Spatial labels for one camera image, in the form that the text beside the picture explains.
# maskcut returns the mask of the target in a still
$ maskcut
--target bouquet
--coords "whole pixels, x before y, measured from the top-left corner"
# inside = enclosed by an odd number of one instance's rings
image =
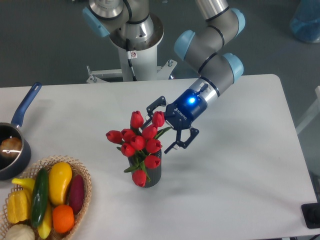
[[[134,111],[130,119],[130,128],[122,131],[111,130],[106,133],[107,139],[121,145],[116,148],[129,158],[131,166],[124,172],[132,173],[132,180],[139,187],[144,187],[146,181],[151,180],[147,169],[155,169],[161,164],[161,158],[157,156],[162,148],[159,138],[171,129],[171,127],[159,129],[165,124],[162,111],[154,112],[152,124],[144,126],[144,123],[140,111]]]

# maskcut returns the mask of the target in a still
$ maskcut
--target pot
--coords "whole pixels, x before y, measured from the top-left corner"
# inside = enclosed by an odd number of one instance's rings
[[[36,82],[16,109],[11,123],[0,122],[0,180],[11,179],[20,174],[31,159],[31,148],[23,137],[20,127],[27,108],[42,85]]]

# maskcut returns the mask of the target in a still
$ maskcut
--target sweet potato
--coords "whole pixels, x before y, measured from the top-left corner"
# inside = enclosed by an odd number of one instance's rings
[[[74,177],[69,194],[69,206],[72,208],[73,213],[76,215],[80,212],[82,205],[85,201],[85,186],[84,179],[81,175]]]

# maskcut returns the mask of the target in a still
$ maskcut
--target red tulip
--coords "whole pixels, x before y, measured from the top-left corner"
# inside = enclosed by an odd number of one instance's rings
[[[153,138],[148,140],[145,145],[145,149],[151,154],[158,152],[161,147],[161,142],[158,139]]]
[[[152,123],[157,127],[162,127],[165,124],[165,115],[163,111],[156,111],[152,117]]]
[[[155,169],[160,163],[161,159],[155,155],[148,155],[144,160],[144,164],[148,169]]]
[[[140,151],[140,150],[142,150],[142,149],[145,148],[145,146],[146,146],[146,140],[144,139],[143,136],[137,136],[137,135],[136,135],[136,136],[131,137],[130,145],[131,145],[134,149]]]
[[[125,155],[126,157],[131,157],[132,155],[135,154],[135,149],[127,142],[125,142],[124,144],[122,144],[121,146],[121,152],[123,155]]]
[[[135,135],[135,132],[129,128],[125,128],[121,131],[121,136],[126,143],[130,143],[131,138]]]
[[[141,128],[144,124],[144,118],[142,117],[140,111],[133,111],[131,115],[130,125],[135,128]]]
[[[142,137],[145,139],[153,139],[158,132],[158,128],[156,125],[151,124],[150,126],[147,126],[145,129],[142,130]]]
[[[146,185],[147,175],[143,170],[139,169],[132,174],[132,180],[135,183],[135,185],[139,187],[144,187]]]
[[[106,138],[114,144],[120,144],[122,141],[122,136],[120,131],[111,130],[111,131],[108,131],[105,135],[106,135]]]

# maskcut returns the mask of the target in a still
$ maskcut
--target orange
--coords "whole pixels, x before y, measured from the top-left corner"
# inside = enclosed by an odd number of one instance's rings
[[[52,211],[52,221],[54,230],[64,234],[75,225],[74,211],[68,205],[59,205]]]

